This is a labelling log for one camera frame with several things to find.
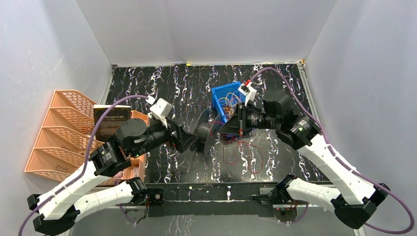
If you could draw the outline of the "black cable spool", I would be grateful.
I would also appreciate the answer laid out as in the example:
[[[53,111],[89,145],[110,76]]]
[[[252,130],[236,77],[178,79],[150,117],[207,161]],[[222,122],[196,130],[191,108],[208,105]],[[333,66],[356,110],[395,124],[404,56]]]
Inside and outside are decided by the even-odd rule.
[[[204,157],[207,157],[216,142],[217,133],[222,125],[221,115],[212,109],[205,109],[194,128],[194,134],[198,136],[198,139],[191,145],[190,150],[201,152]]]

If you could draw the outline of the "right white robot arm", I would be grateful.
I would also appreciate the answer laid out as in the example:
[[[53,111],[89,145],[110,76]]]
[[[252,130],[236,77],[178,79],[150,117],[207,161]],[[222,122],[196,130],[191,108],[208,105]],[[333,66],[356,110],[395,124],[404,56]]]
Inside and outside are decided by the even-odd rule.
[[[273,190],[255,195],[253,199],[284,204],[292,200],[308,202],[332,211],[350,228],[362,227],[387,194],[340,164],[330,153],[320,128],[309,117],[295,114],[292,102],[286,94],[265,95],[260,109],[251,101],[242,102],[219,131],[244,136],[252,129],[274,130],[279,140],[313,162],[329,178],[333,187],[287,175]]]

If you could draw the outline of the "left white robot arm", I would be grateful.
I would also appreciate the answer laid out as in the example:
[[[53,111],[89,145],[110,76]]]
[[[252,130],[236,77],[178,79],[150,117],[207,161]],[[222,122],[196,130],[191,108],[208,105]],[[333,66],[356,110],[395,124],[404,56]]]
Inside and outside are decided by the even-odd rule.
[[[132,118],[93,151],[87,163],[45,194],[33,194],[27,199],[30,210],[37,213],[35,231],[56,236],[72,228],[76,222],[107,207],[132,203],[141,205],[148,199],[148,190],[139,177],[128,179],[114,187],[92,193],[97,185],[111,179],[131,166],[131,158],[141,156],[162,144],[185,152],[198,140],[182,125],[154,119],[146,124]]]

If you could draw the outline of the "dark book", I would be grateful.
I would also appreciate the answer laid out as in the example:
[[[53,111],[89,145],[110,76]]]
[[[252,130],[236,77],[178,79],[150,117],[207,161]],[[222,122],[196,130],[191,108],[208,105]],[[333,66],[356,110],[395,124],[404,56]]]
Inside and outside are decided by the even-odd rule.
[[[94,123],[97,124],[103,113],[110,107],[110,105],[98,105],[93,106]],[[102,120],[97,132],[95,133],[95,139],[100,142],[106,142],[117,129],[122,126],[127,120],[131,118],[131,106],[117,105],[115,106]]]

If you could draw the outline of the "orange compartment organizer tray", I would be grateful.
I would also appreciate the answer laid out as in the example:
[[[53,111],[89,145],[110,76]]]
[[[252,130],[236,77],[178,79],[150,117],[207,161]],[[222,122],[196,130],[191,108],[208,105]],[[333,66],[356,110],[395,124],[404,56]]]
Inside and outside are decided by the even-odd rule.
[[[146,114],[143,114],[138,111],[131,111],[132,118],[139,118],[143,120],[146,125],[149,125],[149,117]],[[128,180],[134,177],[139,177],[142,181],[145,181],[145,169],[146,169],[146,160],[147,154],[143,154],[139,157],[131,159],[131,166],[123,171],[122,180]]]

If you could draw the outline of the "blue plastic bin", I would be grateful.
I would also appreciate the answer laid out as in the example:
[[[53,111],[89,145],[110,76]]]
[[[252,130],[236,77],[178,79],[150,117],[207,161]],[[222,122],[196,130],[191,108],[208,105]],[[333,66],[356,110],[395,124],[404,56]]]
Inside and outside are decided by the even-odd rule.
[[[233,82],[211,90],[212,107],[222,116],[223,125],[218,132],[226,137],[244,137],[251,129],[247,116],[252,103],[244,105],[245,96],[238,91],[241,84]]]

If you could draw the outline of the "orange mesh file rack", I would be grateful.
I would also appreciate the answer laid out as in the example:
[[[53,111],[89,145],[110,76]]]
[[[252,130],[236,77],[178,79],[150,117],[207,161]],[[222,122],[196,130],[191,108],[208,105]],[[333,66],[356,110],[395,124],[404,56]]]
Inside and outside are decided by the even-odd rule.
[[[85,160],[95,102],[77,90],[56,90],[24,169],[61,182]]]

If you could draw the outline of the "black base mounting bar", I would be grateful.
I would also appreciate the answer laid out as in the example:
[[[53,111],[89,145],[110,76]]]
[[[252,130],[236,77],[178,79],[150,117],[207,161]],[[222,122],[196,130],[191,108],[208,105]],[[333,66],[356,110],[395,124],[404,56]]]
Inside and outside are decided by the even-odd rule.
[[[148,183],[150,217],[171,215],[255,215],[294,220],[305,202],[270,198],[274,182]]]

